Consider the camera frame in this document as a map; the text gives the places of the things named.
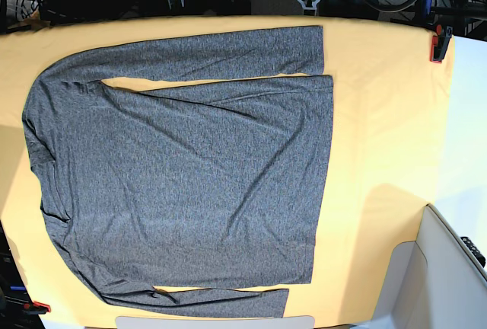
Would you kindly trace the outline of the black round arm base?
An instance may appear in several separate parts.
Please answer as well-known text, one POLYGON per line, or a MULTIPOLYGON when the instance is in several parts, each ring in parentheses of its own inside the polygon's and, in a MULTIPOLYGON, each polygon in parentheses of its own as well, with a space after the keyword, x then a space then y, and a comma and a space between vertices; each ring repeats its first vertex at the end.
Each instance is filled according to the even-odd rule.
POLYGON ((379 11, 366 4, 364 0, 324 0, 320 13, 325 17, 364 19, 376 21, 379 11))

